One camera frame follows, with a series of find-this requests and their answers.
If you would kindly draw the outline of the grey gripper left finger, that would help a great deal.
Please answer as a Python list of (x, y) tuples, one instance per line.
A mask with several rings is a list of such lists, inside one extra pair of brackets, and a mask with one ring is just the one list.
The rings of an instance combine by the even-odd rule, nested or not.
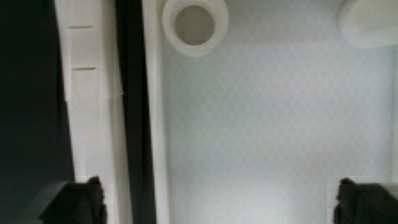
[(102, 179), (59, 182), (36, 195), (24, 211), (24, 224), (107, 224)]

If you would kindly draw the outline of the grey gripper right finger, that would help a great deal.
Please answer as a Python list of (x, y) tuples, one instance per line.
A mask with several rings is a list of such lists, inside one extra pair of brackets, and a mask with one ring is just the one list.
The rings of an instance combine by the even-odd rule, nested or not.
[(333, 224), (398, 224), (398, 184), (340, 181)]

